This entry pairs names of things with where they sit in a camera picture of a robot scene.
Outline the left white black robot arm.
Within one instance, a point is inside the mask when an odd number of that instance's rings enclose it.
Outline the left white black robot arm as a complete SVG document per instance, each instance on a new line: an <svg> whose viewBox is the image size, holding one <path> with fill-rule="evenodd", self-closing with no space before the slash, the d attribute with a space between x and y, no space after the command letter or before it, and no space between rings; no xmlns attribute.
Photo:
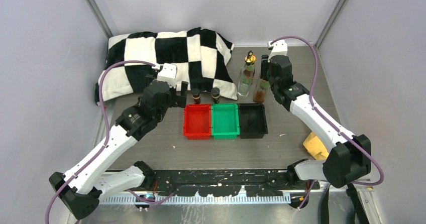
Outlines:
<svg viewBox="0 0 426 224"><path fill-rule="evenodd" d="M147 191L153 187L155 172L143 161L108 177L103 174L127 149L155 129L169 108L186 106L187 89L186 81L177 94L176 88L167 82L154 80L85 158L65 173L54 172L49 177L59 198L77 220L88 217L110 196L131 188Z"/></svg>

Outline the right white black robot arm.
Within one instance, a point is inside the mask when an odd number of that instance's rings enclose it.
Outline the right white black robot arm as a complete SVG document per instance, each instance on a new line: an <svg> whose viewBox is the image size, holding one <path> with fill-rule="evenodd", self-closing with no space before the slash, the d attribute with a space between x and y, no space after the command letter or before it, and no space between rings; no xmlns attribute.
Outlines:
<svg viewBox="0 0 426 224"><path fill-rule="evenodd" d="M294 81L289 57L261 57L262 77L270 84L275 100L303 121L324 144L329 155L324 160L303 159L287 167L287 184L300 189L307 180L327 181L340 188L371 172L371 142L356 136L336 122Z"/></svg>

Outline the clear glass oil bottle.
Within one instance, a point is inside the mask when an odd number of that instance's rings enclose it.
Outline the clear glass oil bottle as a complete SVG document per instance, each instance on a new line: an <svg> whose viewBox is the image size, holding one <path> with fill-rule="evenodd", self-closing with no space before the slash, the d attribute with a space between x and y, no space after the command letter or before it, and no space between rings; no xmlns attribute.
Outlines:
<svg viewBox="0 0 426 224"><path fill-rule="evenodd" d="M252 50L249 50L244 60L245 65L240 71L237 94L238 96L247 97L254 80L256 68L256 56L254 55Z"/></svg>

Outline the brown sauce glass bottle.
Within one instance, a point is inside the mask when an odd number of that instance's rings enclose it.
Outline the brown sauce glass bottle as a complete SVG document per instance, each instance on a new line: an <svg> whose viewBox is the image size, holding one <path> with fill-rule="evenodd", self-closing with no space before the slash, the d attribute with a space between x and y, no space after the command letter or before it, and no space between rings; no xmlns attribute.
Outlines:
<svg viewBox="0 0 426 224"><path fill-rule="evenodd" d="M253 102L263 103L265 101L269 87L270 87L269 81L260 77L257 80L255 91L253 93Z"/></svg>

